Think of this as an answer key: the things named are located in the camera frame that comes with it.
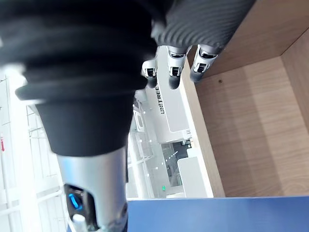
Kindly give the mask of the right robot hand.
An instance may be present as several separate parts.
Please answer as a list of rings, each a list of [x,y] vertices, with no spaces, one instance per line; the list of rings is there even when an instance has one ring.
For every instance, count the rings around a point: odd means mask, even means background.
[[[252,0],[3,0],[0,65],[41,117],[78,232],[125,232],[127,139],[142,64],[161,45],[219,54]]]

